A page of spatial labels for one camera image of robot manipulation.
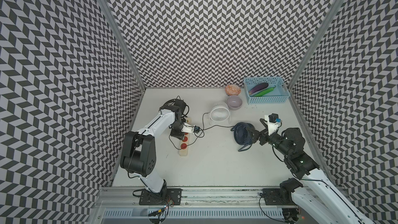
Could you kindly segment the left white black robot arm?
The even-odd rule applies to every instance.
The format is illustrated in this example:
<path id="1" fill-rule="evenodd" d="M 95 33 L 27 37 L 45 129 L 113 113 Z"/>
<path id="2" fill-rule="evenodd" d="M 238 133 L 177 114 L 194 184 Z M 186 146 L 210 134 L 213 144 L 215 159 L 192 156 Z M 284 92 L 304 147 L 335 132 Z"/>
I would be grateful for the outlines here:
<path id="1" fill-rule="evenodd" d="M 128 132 L 124 137 L 120 167 L 127 171 L 129 178 L 139 177 L 148 192 L 162 195 L 166 191 L 166 181 L 154 170 L 156 137 L 170 129 L 170 135 L 182 141 L 186 133 L 194 131 L 194 127 L 186 122 L 186 108 L 187 104 L 178 97 L 169 100 L 147 125 Z"/>

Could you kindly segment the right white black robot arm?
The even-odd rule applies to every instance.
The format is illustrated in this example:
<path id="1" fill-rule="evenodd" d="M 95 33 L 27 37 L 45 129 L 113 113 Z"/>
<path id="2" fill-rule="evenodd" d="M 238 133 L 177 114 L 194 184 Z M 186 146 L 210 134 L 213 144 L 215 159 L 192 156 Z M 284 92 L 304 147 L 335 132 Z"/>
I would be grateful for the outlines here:
<path id="1" fill-rule="evenodd" d="M 282 135 L 270 133 L 268 129 L 259 132 L 253 128 L 249 128 L 248 133 L 261 145 L 270 144 L 283 155 L 283 162 L 293 178 L 282 182 L 280 189 L 317 223 L 373 223 L 337 189 L 316 161 L 305 152 L 305 139 L 299 128 L 288 128 Z"/>

